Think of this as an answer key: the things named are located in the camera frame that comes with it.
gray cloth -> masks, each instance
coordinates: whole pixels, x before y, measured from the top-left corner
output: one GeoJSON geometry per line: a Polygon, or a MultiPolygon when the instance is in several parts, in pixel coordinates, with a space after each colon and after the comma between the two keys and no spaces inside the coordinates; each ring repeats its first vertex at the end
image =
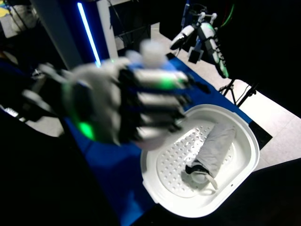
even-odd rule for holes
{"type": "Polygon", "coordinates": [[[196,160],[215,178],[235,137],[235,127],[218,123],[207,136],[196,160]]]}

white robotic hand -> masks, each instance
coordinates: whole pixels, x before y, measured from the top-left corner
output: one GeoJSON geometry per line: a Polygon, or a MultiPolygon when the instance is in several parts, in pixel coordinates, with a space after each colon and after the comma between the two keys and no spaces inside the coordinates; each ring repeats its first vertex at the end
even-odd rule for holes
{"type": "Polygon", "coordinates": [[[135,53],[135,60],[124,57],[106,60],[100,67],[81,65],[68,75],[63,103],[88,138],[119,145],[179,129],[175,121],[183,117],[182,107],[190,101],[174,90],[186,89],[193,79],[180,71],[163,70],[168,62],[158,44],[145,46],[142,56],[135,53]]]}

floor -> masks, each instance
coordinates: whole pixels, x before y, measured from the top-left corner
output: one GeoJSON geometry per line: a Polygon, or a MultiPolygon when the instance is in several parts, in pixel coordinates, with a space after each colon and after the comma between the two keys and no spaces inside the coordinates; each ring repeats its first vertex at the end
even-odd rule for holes
{"type": "MultiPolygon", "coordinates": [[[[170,52],[170,40],[159,33],[159,24],[152,26],[151,38],[161,42],[164,45],[166,53],[170,52]]],[[[216,89],[230,82],[229,79],[223,79],[213,65],[204,61],[198,62],[197,64],[189,63],[185,51],[180,51],[178,58],[185,62],[203,79],[211,83],[216,89]]],[[[235,95],[239,97],[243,94],[247,84],[243,81],[235,81],[234,87],[235,95]]],[[[248,98],[241,105],[240,109],[273,136],[261,150],[260,161],[256,170],[301,158],[300,118],[259,92],[248,98]]],[[[39,122],[28,122],[27,124],[38,131],[54,137],[62,132],[60,122],[53,118],[45,117],[39,122]]]]}

black stand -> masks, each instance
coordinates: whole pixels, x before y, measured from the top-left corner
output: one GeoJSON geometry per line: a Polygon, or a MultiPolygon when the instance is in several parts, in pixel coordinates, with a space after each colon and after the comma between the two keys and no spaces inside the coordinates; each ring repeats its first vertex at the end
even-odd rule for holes
{"type": "Polygon", "coordinates": [[[243,96],[243,98],[241,99],[241,101],[239,103],[237,103],[237,101],[235,99],[234,91],[233,91],[233,89],[234,89],[234,81],[235,81],[235,79],[232,79],[231,82],[228,85],[226,85],[224,87],[221,87],[218,91],[220,93],[222,93],[223,91],[225,91],[224,93],[222,93],[223,96],[225,97],[227,95],[228,91],[230,90],[231,94],[232,94],[232,98],[233,98],[234,104],[236,106],[240,107],[248,97],[252,96],[253,94],[256,94],[256,88],[259,85],[259,83],[257,82],[255,84],[253,84],[251,86],[251,88],[247,91],[247,93],[243,96]]]}

blue surface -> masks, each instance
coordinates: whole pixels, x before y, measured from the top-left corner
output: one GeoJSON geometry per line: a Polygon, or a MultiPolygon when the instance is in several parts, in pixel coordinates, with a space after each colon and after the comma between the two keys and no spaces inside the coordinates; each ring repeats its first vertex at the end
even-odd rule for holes
{"type": "MultiPolygon", "coordinates": [[[[218,105],[236,112],[247,123],[252,121],[238,107],[215,90],[213,86],[200,78],[182,61],[174,58],[170,60],[170,63],[173,66],[167,64],[164,68],[168,70],[177,69],[185,73],[190,73],[196,81],[208,85],[211,91],[211,94],[203,93],[199,89],[185,91],[193,101],[193,105],[190,107],[199,104],[218,105]]],[[[155,204],[142,185],[143,179],[140,171],[141,150],[135,145],[123,145],[119,147],[97,142],[93,142],[89,150],[86,150],[91,141],[83,136],[69,120],[67,122],[96,180],[106,194],[111,207],[119,217],[120,224],[122,226],[132,224],[155,204]]]]}

